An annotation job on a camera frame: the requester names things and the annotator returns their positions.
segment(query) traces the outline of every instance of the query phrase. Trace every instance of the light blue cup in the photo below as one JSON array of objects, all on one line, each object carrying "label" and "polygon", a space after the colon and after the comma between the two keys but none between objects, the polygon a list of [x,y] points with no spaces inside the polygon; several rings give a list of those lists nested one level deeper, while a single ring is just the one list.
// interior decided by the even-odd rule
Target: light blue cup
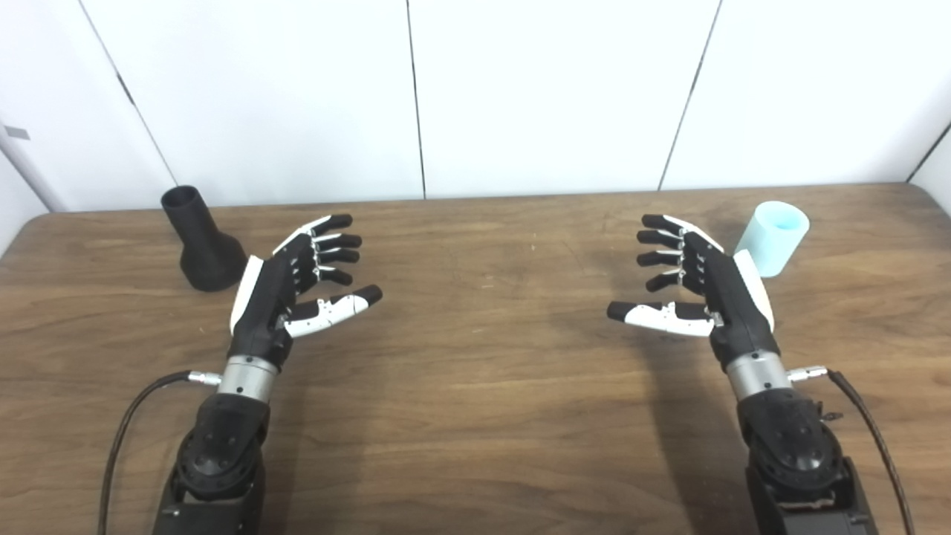
[{"label": "light blue cup", "polygon": [[809,218],[802,210],[780,201],[766,201],[753,212],[736,252],[748,250],[760,276],[775,277],[808,230]]}]

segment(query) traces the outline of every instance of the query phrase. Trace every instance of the black cable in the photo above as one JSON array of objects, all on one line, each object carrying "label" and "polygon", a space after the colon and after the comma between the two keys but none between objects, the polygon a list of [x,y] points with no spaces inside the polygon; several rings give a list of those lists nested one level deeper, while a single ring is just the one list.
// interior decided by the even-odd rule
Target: black cable
[{"label": "black cable", "polygon": [[898,498],[898,505],[902,510],[904,531],[908,535],[915,535],[915,525],[911,520],[911,507],[908,506],[908,499],[904,496],[904,487],[902,487],[902,481],[898,477],[898,469],[895,468],[895,463],[888,453],[888,447],[885,446],[885,438],[882,437],[882,432],[879,431],[879,427],[876,426],[875,421],[872,420],[872,413],[868,410],[868,407],[865,406],[865,402],[862,401],[862,396],[859,395],[859,392],[852,387],[841,372],[829,370],[828,376],[836,386],[842,389],[845,397],[859,410],[862,414],[862,418],[865,420],[865,424],[868,426],[868,430],[872,432],[872,437],[875,439],[875,446],[878,447],[879,453],[882,454],[882,461],[885,463],[885,469],[888,470],[888,479],[891,480],[892,487],[895,489],[895,496]]},{"label": "black cable", "polygon": [[97,531],[99,535],[106,535],[109,494],[112,492],[112,474],[115,472],[116,459],[119,457],[119,448],[122,447],[123,438],[126,436],[126,429],[128,429],[128,425],[132,421],[132,415],[135,413],[135,409],[139,408],[139,405],[148,397],[148,394],[151,394],[159,388],[169,386],[172,383],[187,381],[190,373],[188,370],[179,371],[157,379],[151,385],[146,386],[146,389],[140,392],[126,409],[126,414],[122,417],[122,422],[119,423],[119,429],[116,431],[116,438],[112,441],[109,458],[106,460],[106,474],[103,476],[103,492],[99,498],[99,530]]}]

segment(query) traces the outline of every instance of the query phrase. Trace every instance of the black fingertip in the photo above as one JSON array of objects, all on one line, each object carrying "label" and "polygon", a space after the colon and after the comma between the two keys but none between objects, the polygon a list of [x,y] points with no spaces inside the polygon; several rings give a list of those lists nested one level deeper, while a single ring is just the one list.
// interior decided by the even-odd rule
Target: black fingertip
[{"label": "black fingertip", "polygon": [[666,230],[671,234],[680,233],[680,226],[663,215],[645,214],[644,217],[641,218],[641,223],[643,223],[647,228]]},{"label": "black fingertip", "polygon": [[664,234],[660,230],[638,230],[637,241],[642,244],[660,245],[672,249],[680,248],[680,237],[675,232]]},{"label": "black fingertip", "polygon": [[336,247],[339,248],[358,248],[363,245],[363,238],[354,234],[341,234],[336,241]]},{"label": "black fingertip", "polygon": [[655,232],[654,230],[638,230],[637,241],[642,244],[652,244],[652,245],[657,245],[660,243],[657,241],[657,232]]},{"label": "black fingertip", "polygon": [[611,301],[611,304],[608,305],[608,317],[613,320],[623,322],[624,318],[628,316],[628,312],[634,310],[634,307],[637,307],[636,303]]},{"label": "black fingertip", "polygon": [[664,264],[666,266],[676,266],[680,263],[680,255],[677,254],[664,254],[653,250],[651,252],[645,252],[637,255],[637,265],[641,267],[649,266],[658,266]]},{"label": "black fingertip", "polygon": [[354,292],[354,295],[363,298],[367,305],[372,307],[374,303],[383,298],[383,290],[379,289],[377,285],[370,285],[358,289]]},{"label": "black fingertip", "polygon": [[641,223],[647,228],[664,228],[667,220],[663,215],[656,213],[646,213],[641,217]]},{"label": "black fingertip", "polygon": [[644,287],[651,293],[654,293],[657,290],[664,289],[670,285],[677,284],[677,274],[672,273],[670,275],[660,274],[656,277],[648,280]]},{"label": "black fingertip", "polygon": [[354,216],[349,213],[334,214],[327,220],[329,228],[347,228],[354,224]]}]

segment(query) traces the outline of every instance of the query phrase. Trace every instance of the robotic finger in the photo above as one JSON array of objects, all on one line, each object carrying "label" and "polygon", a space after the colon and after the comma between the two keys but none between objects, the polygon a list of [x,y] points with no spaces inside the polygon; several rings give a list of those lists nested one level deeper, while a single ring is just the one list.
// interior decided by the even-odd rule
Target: robotic finger
[{"label": "robotic finger", "polygon": [[382,298],[383,291],[371,285],[327,300],[300,303],[291,309],[284,329],[291,338],[313,334],[356,316]]},{"label": "robotic finger", "polygon": [[624,303],[608,305],[608,317],[637,327],[685,336],[709,336],[713,319],[702,303]]},{"label": "robotic finger", "polygon": [[683,268],[664,271],[660,275],[653,277],[644,284],[644,286],[651,293],[669,286],[678,285],[685,287],[697,295],[704,294],[703,279]]}]

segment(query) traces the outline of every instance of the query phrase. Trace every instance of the metal cylinder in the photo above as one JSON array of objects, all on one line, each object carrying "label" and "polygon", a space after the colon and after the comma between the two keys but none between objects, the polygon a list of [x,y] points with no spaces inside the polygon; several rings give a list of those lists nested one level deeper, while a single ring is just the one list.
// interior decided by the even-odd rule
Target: metal cylinder
[{"label": "metal cylinder", "polygon": [[771,351],[754,351],[727,365],[729,383],[736,401],[773,388],[792,388],[779,355]]},{"label": "metal cylinder", "polygon": [[264,359],[234,356],[228,359],[224,367],[218,393],[236,394],[267,403],[271,399],[271,388],[278,373],[277,367]]}]

